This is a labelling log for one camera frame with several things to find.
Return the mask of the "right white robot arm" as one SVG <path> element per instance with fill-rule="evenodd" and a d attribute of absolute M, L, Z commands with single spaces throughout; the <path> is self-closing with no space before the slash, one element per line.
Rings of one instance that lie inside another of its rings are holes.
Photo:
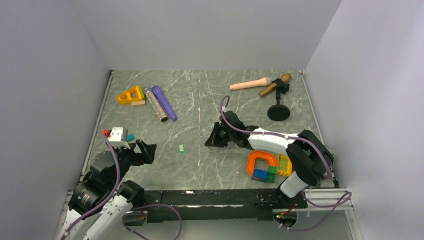
<path fill-rule="evenodd" d="M 249 150 L 262 150 L 282 154 L 290 160 L 294 173 L 279 186 L 276 203 L 288 208 L 296 195 L 306 187 L 316 187 L 328 177 L 334 156 L 310 130 L 300 133 L 279 133 L 256 125 L 245 125 L 233 111 L 224 112 L 214 123 L 204 145 L 224 148 L 229 142 Z"/>

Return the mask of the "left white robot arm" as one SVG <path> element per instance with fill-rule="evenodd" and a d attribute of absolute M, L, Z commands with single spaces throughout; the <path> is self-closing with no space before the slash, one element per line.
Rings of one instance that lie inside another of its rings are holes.
<path fill-rule="evenodd" d="M 161 200 L 158 192 L 145 193 L 134 181 L 123 181 L 130 167 L 154 162 L 157 145 L 140 139 L 105 143 L 109 149 L 97 155 L 72 191 L 60 240 L 103 240 L 128 211 Z"/>

